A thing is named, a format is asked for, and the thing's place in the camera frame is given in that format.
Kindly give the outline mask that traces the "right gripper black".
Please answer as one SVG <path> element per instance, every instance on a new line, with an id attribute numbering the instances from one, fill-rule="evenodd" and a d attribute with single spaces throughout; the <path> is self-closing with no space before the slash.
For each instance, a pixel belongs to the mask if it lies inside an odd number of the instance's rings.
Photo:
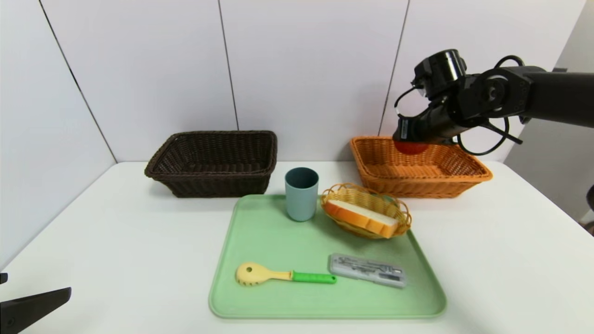
<path id="1" fill-rule="evenodd" d="M 395 142 L 418 144 L 454 145 L 452 129 L 456 129 L 442 107 L 426 108 L 417 116 L 399 115 L 397 129 L 392 139 Z"/>

